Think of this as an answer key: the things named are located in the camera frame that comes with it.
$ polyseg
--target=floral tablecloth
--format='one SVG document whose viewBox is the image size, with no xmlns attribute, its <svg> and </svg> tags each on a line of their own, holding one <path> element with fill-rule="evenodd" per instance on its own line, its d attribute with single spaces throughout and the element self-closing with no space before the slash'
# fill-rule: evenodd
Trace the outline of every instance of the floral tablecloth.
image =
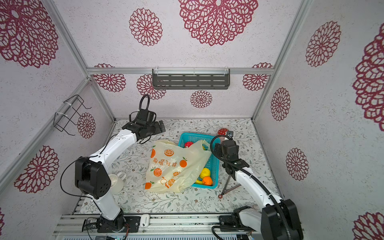
<svg viewBox="0 0 384 240">
<path fill-rule="evenodd" d="M 118 133 L 128 120 L 116 122 L 113 134 Z M 244 159 L 254 170 L 257 177 L 273 192 L 277 192 L 276 184 L 265 162 L 265 157 L 260 147 L 255 129 L 250 119 L 192 119 L 164 120 L 166 132 L 153 137 L 152 140 L 168 139 L 179 143 L 183 132 L 217 135 L 220 128 L 234 131 L 234 139 L 240 146 L 239 157 Z M 135 144 L 125 150 L 112 164 L 109 174 L 125 172 L 125 187 L 113 195 L 117 204 L 126 213 L 133 212 L 231 212 L 233 209 L 245 205 L 252 206 L 254 201 L 243 188 L 225 194 L 222 199 L 217 196 L 223 190 L 228 175 L 220 164 L 219 184 L 216 189 L 202 189 L 188 187 L 181 193 L 168 192 L 156 194 L 144 190 L 146 170 L 149 165 L 153 141 L 140 145 Z M 236 185 L 233 179 L 227 188 Z M 96 214 L 99 210 L 88 198 L 80 210 L 81 214 Z"/>
</svg>

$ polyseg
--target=cream plastic bag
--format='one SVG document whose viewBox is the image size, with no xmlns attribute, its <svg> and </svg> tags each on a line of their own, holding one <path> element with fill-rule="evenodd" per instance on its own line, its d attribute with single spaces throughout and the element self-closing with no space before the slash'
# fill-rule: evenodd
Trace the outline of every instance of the cream plastic bag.
<svg viewBox="0 0 384 240">
<path fill-rule="evenodd" d="M 154 142 L 145 189 L 150 192 L 181 192 L 196 182 L 209 157 L 210 149 L 203 150 L 205 140 L 199 140 L 189 148 L 177 146 L 168 140 Z"/>
</svg>

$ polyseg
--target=red floral pattern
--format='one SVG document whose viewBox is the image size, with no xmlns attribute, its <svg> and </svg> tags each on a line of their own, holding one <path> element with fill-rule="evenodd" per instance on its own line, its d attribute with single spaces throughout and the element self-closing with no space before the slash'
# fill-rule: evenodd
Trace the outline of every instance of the red floral pattern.
<svg viewBox="0 0 384 240">
<path fill-rule="evenodd" d="M 191 95 L 191 103 L 197 108 L 205 108 L 212 102 L 212 95 L 204 90 L 198 90 Z"/>
<path fill-rule="evenodd" d="M 129 28 L 133 37 L 146 46 L 157 44 L 163 35 L 163 29 L 158 17 L 144 8 L 133 12 L 129 20 Z"/>
<path fill-rule="evenodd" d="M 317 67 L 327 62 L 340 42 L 340 25 L 330 21 L 319 27 L 308 43 L 306 58 L 309 65 Z"/>
<path fill-rule="evenodd" d="M 4 214 L 1 212 L 0 208 L 0 236 L 1 236 L 1 230 L 3 229 L 4 226 Z"/>
<path fill-rule="evenodd" d="M 286 118 L 291 107 L 290 95 L 285 88 L 279 88 L 273 94 L 271 101 L 271 113 L 276 121 Z"/>
<path fill-rule="evenodd" d="M 355 102 L 364 109 L 364 117 L 377 122 L 384 131 L 384 23 L 375 39 L 364 48 L 362 61 L 355 69 Z"/>
<path fill-rule="evenodd" d="M 49 186 L 58 169 L 59 159 L 54 149 L 43 146 L 16 179 L 14 186 L 21 192 L 37 193 Z"/>
<path fill-rule="evenodd" d="M 308 174 L 308 161 L 304 153 L 297 148 L 292 148 L 285 160 L 289 174 L 296 180 L 304 180 Z"/>
<path fill-rule="evenodd" d="M 96 68 L 114 68 L 109 64 L 98 64 Z M 120 92 L 125 88 L 125 78 L 123 74 L 94 74 L 93 77 L 98 85 L 110 92 Z"/>
<path fill-rule="evenodd" d="M 144 96 L 145 94 L 148 94 L 151 99 L 162 98 L 167 92 L 166 90 L 156 90 L 153 88 L 151 74 L 140 76 L 137 80 L 137 89 L 141 95 Z"/>
<path fill-rule="evenodd" d="M 0 52 L 23 67 L 49 65 L 56 58 L 58 35 L 39 0 L 1 0 Z"/>
<path fill-rule="evenodd" d="M 90 138 L 95 133 L 95 119 L 90 113 L 83 113 L 77 121 L 77 130 L 83 138 Z"/>
<path fill-rule="evenodd" d="M 359 218 L 353 222 L 352 229 L 354 240 L 383 240 L 384 239 L 384 216 L 376 212 L 375 214 L 366 212 L 359 215 Z"/>
<path fill-rule="evenodd" d="M 272 68 L 270 63 L 259 63 L 254 65 L 253 68 Z M 267 74 L 246 74 L 243 77 L 243 85 L 246 89 L 257 91 L 263 89 L 267 82 L 269 75 Z"/>
<path fill-rule="evenodd" d="M 233 41 L 252 21 L 257 0 L 179 0 L 184 28 L 200 43 Z"/>
</svg>

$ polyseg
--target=white mug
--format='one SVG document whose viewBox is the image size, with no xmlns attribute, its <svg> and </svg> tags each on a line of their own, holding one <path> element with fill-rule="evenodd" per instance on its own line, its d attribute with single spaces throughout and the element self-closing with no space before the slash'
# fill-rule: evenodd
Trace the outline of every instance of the white mug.
<svg viewBox="0 0 384 240">
<path fill-rule="evenodd" d="M 109 189 L 112 194 L 118 194 L 122 188 L 124 187 L 124 178 L 127 175 L 123 172 L 119 172 L 118 174 L 110 174 L 108 175 L 109 179 L 111 180 L 111 188 Z"/>
</svg>

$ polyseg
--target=turquoise plastic basket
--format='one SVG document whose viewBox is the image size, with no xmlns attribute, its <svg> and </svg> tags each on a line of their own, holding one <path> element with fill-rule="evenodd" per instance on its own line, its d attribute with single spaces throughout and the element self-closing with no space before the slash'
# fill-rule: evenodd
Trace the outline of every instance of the turquoise plastic basket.
<svg viewBox="0 0 384 240">
<path fill-rule="evenodd" d="M 197 142 L 198 140 L 206 140 L 209 144 L 211 143 L 211 140 L 213 139 L 213 136 L 210 135 L 204 135 L 204 134 L 197 134 L 197 133 L 190 133 L 190 132 L 184 132 L 180 136 L 180 141 L 179 141 L 179 147 L 184 147 L 184 144 L 186 142 Z M 216 143 L 220 143 L 220 139 L 217 138 L 214 141 L 214 145 Z M 214 189 L 217 187 L 218 184 L 218 166 L 219 166 L 219 160 L 213 156 L 213 154 L 209 157 L 207 164 L 205 165 L 206 168 L 208 168 L 211 171 L 211 178 L 212 178 L 212 186 L 206 186 L 206 185 L 201 185 L 201 184 L 192 184 L 192 187 L 199 187 L 199 188 L 208 188 L 208 189 Z"/>
</svg>

